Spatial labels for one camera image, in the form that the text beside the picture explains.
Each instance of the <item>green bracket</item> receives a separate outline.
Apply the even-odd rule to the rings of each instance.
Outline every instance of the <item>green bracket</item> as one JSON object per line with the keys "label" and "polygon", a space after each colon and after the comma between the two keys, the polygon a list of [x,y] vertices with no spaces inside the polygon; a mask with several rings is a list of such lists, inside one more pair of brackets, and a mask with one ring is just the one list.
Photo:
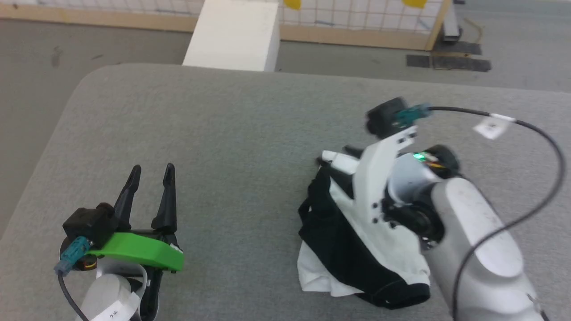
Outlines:
{"label": "green bracket", "polygon": [[169,271],[181,271],[184,262],[182,252],[167,243],[133,233],[114,233],[101,250],[90,250],[87,254],[105,255]]}

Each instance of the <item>garment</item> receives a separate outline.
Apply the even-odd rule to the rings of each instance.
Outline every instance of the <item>garment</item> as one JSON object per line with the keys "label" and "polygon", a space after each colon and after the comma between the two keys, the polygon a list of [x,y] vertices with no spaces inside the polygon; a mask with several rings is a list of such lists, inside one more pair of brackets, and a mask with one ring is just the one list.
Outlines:
{"label": "garment", "polygon": [[358,294],[387,308],[426,301],[429,269],[417,236],[388,222],[364,226],[373,223],[363,222],[355,213],[352,191],[359,160],[329,151],[322,158],[325,165],[299,208],[303,222],[299,235],[309,248],[302,243],[298,258],[302,289],[329,291],[333,296]]}

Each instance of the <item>wooden frame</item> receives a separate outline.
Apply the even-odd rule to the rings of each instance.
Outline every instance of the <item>wooden frame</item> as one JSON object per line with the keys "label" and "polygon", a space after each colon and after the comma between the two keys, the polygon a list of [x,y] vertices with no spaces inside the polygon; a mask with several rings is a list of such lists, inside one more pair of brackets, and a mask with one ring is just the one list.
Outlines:
{"label": "wooden frame", "polygon": [[[282,40],[337,45],[432,50],[451,0],[444,0],[430,34],[406,32],[347,30],[325,27],[282,25]],[[193,32],[198,18],[116,11],[78,10],[57,7],[8,5],[0,3],[0,18]]]}

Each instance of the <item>cable connector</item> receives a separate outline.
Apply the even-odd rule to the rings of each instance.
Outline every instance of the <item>cable connector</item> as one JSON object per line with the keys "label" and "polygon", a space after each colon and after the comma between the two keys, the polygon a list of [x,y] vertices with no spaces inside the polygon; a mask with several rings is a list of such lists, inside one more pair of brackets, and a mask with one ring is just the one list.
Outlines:
{"label": "cable connector", "polygon": [[408,127],[415,123],[415,120],[428,117],[432,114],[429,103],[415,105],[407,109],[403,109],[395,114],[394,125],[397,127]]}
{"label": "cable connector", "polygon": [[55,265],[54,271],[56,274],[61,272],[63,276],[73,269],[75,263],[85,256],[91,248],[92,242],[85,236],[78,236],[71,242],[67,249],[59,256],[59,262]]}

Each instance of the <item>yellow sticky note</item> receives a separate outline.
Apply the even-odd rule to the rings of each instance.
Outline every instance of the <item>yellow sticky note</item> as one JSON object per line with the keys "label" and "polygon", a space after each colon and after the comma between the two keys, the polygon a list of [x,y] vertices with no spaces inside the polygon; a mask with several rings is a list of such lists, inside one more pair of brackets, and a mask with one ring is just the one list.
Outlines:
{"label": "yellow sticky note", "polygon": [[427,0],[403,0],[403,3],[406,6],[409,7],[414,7],[414,8],[424,8],[424,5],[426,4]]}
{"label": "yellow sticky note", "polygon": [[284,0],[284,4],[294,10],[301,8],[301,0]]}

